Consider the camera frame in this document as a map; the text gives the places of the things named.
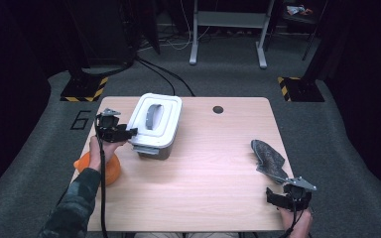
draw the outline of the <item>yellow black warning tape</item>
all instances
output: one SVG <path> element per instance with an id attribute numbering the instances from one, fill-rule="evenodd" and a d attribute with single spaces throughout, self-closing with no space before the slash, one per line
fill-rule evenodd
<path id="1" fill-rule="evenodd" d="M 70 102 L 97 101 L 100 95 L 103 93 L 103 89 L 104 89 L 104 86 L 106 85 L 107 80 L 108 80 L 108 77 L 101 79 L 101 82 L 98 85 L 98 89 L 95 91 L 93 96 L 90 96 L 90 97 L 63 97 L 61 96 L 61 101 L 70 101 Z"/>
<path id="2" fill-rule="evenodd" d="M 299 77 L 278 77 L 278 83 L 280 83 L 281 92 L 283 93 L 284 99 L 286 101 L 292 101 L 292 98 L 290 97 L 289 90 L 287 89 L 285 79 L 291 79 L 291 80 L 300 80 Z"/>

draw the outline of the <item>wooden table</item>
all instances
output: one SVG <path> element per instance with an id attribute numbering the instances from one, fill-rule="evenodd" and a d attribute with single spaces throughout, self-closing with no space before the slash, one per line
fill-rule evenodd
<path id="1" fill-rule="evenodd" d="M 127 124 L 139 97 L 106 97 L 105 108 L 120 111 Z M 285 159 L 293 173 L 266 98 L 182 97 L 183 108 L 172 153 L 164 161 L 140 158 L 125 144 L 116 151 L 121 176 L 106 189 L 109 231 L 197 232 L 282 230 L 265 190 L 280 185 L 256 171 L 250 142 L 262 140 Z M 221 114 L 213 112 L 221 106 Z M 82 154 L 88 149 L 89 138 Z M 88 230 L 101 230 L 100 191 Z"/>

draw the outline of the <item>container handle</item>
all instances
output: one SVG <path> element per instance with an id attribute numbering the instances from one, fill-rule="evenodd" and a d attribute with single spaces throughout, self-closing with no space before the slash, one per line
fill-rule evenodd
<path id="1" fill-rule="evenodd" d="M 143 146 L 134 146 L 132 149 L 134 152 L 138 153 L 144 153 L 148 155 L 159 155 L 160 149 L 159 148 L 151 148 L 151 147 L 143 147 Z"/>
<path id="2" fill-rule="evenodd" d="M 153 104 L 148 108 L 145 126 L 148 130 L 153 130 L 154 127 L 154 114 L 161 107 L 161 104 Z"/>

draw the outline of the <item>container lid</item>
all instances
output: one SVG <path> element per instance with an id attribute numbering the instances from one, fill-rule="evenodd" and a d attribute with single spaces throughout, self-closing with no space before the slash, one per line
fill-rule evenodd
<path id="1" fill-rule="evenodd" d="M 129 140 L 135 146 L 165 148 L 170 146 L 178 128 L 182 100 L 177 96 L 146 93 L 141 96 L 127 129 L 138 128 Z"/>

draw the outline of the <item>white table leg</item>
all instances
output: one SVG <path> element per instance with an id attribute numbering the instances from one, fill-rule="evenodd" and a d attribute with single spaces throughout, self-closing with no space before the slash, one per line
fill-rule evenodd
<path id="1" fill-rule="evenodd" d="M 275 0 L 271 0 L 269 5 L 268 5 L 268 10 L 267 10 L 267 13 L 266 13 L 265 19 L 264 19 L 264 26 L 262 28 L 261 38 L 259 39 L 259 42 L 256 42 L 256 51 L 258 52 L 259 66 L 262 69 L 267 68 L 267 61 L 265 59 L 265 53 L 264 53 L 263 47 L 264 47 L 264 43 L 265 43 L 265 37 L 266 37 L 267 31 L 268 31 L 268 25 L 269 25 L 269 22 L 271 19 L 271 12 L 272 12 L 272 8 L 274 6 L 274 2 L 275 2 Z"/>
<path id="2" fill-rule="evenodd" d="M 197 0 L 193 6 L 193 42 L 191 44 L 190 64 L 195 65 L 197 58 Z"/>

